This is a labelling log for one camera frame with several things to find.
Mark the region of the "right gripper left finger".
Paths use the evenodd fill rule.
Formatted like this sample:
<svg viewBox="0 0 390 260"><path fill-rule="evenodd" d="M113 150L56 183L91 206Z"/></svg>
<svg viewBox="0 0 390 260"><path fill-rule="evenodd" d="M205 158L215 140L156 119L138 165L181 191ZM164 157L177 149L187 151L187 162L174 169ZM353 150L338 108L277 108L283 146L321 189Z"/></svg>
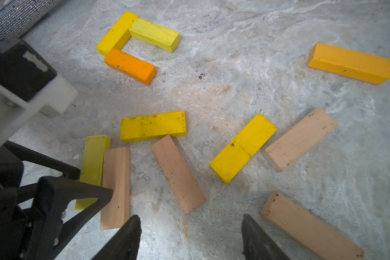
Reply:
<svg viewBox="0 0 390 260"><path fill-rule="evenodd" d="M133 215L92 260L136 260L141 239L141 220Z"/></svg>

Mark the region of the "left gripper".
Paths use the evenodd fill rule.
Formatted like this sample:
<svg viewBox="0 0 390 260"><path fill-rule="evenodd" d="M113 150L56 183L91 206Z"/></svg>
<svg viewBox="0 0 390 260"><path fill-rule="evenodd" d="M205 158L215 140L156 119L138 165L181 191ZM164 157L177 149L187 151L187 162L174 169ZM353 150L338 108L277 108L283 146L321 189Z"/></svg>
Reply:
<svg viewBox="0 0 390 260"><path fill-rule="evenodd" d="M27 42L0 41L0 260L53 260L112 199L80 169L10 141L36 113L61 115L76 90ZM90 206L69 220L75 200Z"/></svg>

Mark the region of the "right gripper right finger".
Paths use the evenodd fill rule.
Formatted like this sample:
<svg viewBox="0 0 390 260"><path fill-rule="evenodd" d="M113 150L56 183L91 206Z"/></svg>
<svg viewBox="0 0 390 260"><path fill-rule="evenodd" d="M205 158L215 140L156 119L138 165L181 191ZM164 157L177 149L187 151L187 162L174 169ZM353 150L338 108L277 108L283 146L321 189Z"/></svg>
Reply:
<svg viewBox="0 0 390 260"><path fill-rule="evenodd" d="M290 260L249 214L243 216L241 233L246 260Z"/></svg>

